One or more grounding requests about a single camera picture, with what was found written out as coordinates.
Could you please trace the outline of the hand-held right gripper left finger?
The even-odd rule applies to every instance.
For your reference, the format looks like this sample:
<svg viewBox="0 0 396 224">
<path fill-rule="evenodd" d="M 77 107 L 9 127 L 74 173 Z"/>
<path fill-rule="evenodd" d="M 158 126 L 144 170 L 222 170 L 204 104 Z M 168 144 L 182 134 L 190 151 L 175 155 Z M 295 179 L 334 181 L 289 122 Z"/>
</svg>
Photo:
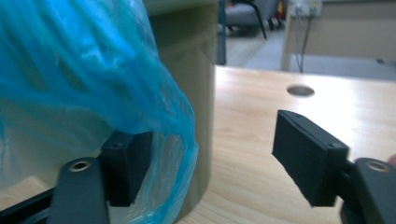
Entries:
<svg viewBox="0 0 396 224">
<path fill-rule="evenodd" d="M 152 138 L 151 132 L 116 131 L 102 144 L 100 162 L 111 206 L 129 207 L 134 203 L 150 167 Z"/>
</svg>

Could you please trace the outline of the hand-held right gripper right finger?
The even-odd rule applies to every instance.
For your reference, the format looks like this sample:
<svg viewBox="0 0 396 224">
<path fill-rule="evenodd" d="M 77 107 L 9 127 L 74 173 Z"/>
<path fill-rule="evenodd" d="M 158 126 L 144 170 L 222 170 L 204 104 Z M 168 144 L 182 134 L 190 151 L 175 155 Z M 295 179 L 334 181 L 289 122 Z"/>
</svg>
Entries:
<svg viewBox="0 0 396 224">
<path fill-rule="evenodd" d="M 273 156 L 311 206 L 332 206 L 349 147 L 303 115 L 278 110 Z"/>
</svg>

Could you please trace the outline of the blue plastic bag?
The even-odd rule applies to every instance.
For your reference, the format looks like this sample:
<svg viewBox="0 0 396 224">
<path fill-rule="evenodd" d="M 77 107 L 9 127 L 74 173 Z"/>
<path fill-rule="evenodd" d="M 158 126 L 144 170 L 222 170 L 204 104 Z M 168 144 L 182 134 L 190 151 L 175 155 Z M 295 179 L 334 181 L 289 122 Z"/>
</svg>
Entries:
<svg viewBox="0 0 396 224">
<path fill-rule="evenodd" d="M 198 147 L 191 104 L 163 65 L 142 0 L 0 0 L 0 206 L 97 153 L 115 131 L 153 135 L 119 224 L 173 224 Z"/>
</svg>

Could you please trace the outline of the green plastic bucket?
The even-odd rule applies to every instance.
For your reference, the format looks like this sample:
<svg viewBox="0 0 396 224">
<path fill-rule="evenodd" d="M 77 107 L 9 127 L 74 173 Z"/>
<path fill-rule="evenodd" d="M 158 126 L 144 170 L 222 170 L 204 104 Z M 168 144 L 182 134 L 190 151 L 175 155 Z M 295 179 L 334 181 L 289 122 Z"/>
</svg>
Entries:
<svg viewBox="0 0 396 224">
<path fill-rule="evenodd" d="M 219 0 L 126 0 L 136 16 L 148 15 L 160 58 L 191 102 L 197 162 L 181 220 L 198 205 L 209 184 L 213 138 L 214 73 Z"/>
</svg>

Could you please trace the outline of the light wooden desk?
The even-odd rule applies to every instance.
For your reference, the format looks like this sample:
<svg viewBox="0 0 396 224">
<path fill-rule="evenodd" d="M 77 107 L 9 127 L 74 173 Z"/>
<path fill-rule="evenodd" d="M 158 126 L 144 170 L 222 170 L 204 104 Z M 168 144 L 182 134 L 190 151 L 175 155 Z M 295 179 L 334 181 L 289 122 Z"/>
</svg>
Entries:
<svg viewBox="0 0 396 224">
<path fill-rule="evenodd" d="M 396 61 L 396 0 L 289 0 L 280 68 L 300 53 Z"/>
</svg>

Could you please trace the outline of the grey chair with black legs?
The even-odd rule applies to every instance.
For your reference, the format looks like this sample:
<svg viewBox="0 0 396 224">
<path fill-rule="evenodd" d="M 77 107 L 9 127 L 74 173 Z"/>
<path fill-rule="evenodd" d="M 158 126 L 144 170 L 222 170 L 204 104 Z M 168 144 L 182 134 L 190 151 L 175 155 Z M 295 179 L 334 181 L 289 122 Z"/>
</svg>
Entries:
<svg viewBox="0 0 396 224">
<path fill-rule="evenodd" d="M 225 26 L 233 27 L 259 27 L 264 38 L 267 38 L 263 23 L 266 21 L 271 31 L 275 30 L 273 18 L 281 26 L 277 8 L 280 0 L 230 0 L 231 3 L 224 8 Z"/>
</svg>

